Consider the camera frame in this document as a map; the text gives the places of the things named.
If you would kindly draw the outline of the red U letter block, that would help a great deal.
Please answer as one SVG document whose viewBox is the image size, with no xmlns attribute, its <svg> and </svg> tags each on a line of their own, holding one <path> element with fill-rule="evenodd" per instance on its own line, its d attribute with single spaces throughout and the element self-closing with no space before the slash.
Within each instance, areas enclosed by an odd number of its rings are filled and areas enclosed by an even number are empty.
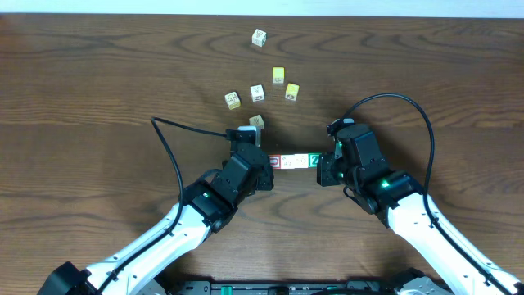
<svg viewBox="0 0 524 295">
<path fill-rule="evenodd" d="M 281 155 L 269 155 L 269 164 L 273 169 L 282 168 L 282 156 Z"/>
</svg>

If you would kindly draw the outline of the green Z letter block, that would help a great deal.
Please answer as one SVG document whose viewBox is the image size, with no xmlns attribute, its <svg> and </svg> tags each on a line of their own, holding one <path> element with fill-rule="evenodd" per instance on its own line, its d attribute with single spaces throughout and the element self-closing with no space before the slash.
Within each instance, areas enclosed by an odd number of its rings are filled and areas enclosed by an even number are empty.
<svg viewBox="0 0 524 295">
<path fill-rule="evenodd" d="M 308 166 L 309 168 L 314 168 L 318 165 L 320 153 L 309 153 L 308 154 Z"/>
</svg>

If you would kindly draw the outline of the white block red side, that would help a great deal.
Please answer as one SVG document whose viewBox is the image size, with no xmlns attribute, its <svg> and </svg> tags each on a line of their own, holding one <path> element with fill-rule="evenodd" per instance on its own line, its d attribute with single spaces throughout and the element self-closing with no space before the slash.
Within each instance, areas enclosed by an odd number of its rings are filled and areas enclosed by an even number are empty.
<svg viewBox="0 0 524 295">
<path fill-rule="evenodd" d="M 294 168 L 295 169 L 307 169 L 308 167 L 309 167 L 309 155 L 307 153 L 294 155 Z"/>
</svg>

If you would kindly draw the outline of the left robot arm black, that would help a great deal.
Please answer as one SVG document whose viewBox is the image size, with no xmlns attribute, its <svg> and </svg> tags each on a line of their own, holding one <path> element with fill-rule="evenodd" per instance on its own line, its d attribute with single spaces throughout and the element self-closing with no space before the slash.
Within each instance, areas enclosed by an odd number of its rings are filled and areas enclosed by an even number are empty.
<svg viewBox="0 0 524 295">
<path fill-rule="evenodd" d="M 251 143 L 236 151 L 211 181 L 188 185 L 171 211 L 124 249 L 79 270 L 66 262 L 39 289 L 41 294 L 136 294 L 162 270 L 218 233 L 256 191 L 273 188 L 269 156 Z"/>
</svg>

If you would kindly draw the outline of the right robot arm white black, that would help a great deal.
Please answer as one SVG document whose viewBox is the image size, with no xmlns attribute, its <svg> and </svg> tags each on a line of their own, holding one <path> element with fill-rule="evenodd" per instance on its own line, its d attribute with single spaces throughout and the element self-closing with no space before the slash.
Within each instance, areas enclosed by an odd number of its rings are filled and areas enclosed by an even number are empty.
<svg viewBox="0 0 524 295">
<path fill-rule="evenodd" d="M 366 124 L 336 120 L 327 133 L 335 147 L 319 157 L 318 184 L 343 186 L 348 198 L 414 247 L 453 293 L 523 292 L 523 283 L 469 242 L 416 179 L 388 166 Z"/>
</svg>

